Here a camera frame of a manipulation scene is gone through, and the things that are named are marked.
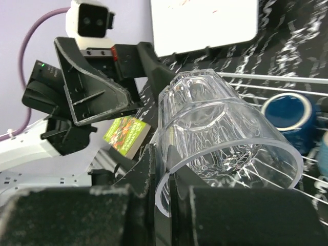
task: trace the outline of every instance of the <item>cable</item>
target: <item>cable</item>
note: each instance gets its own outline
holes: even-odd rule
[[[41,18],[39,18],[33,24],[33,26],[30,28],[30,30],[27,32],[27,34],[23,40],[22,46],[20,47],[19,55],[18,55],[18,72],[19,72],[20,84],[21,84],[23,90],[25,90],[25,87],[26,87],[26,82],[24,79],[24,71],[23,71],[24,54],[25,54],[27,44],[30,41],[33,33],[44,21],[46,21],[47,19],[49,19],[55,15],[66,13],[69,9],[70,9],[69,7],[61,8],[61,9],[52,10],[52,11],[46,13]],[[25,130],[25,128],[28,126],[28,124],[30,122],[31,113],[32,113],[31,109],[27,108],[27,115],[26,115],[26,118],[25,118],[22,126],[20,128],[18,128],[16,131],[12,132],[12,136],[17,136]],[[5,135],[0,136],[0,141],[11,138],[10,135],[11,134],[5,134]]]

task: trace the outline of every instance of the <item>book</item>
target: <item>book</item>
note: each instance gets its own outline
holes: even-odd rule
[[[117,118],[104,135],[104,140],[121,155],[132,159],[150,130],[150,125],[132,117]]]

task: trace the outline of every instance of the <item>white cutting board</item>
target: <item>white cutting board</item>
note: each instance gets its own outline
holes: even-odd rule
[[[157,56],[252,40],[258,0],[151,0]]]

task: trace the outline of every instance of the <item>black camera module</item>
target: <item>black camera module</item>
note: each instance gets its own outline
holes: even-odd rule
[[[81,4],[78,12],[78,34],[82,37],[105,37],[108,18],[106,7]]]

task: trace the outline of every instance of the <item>camera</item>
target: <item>camera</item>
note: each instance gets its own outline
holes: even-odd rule
[[[114,44],[106,37],[113,28],[115,14],[94,0],[72,0],[66,13],[66,33],[75,38],[81,50],[111,48]]]

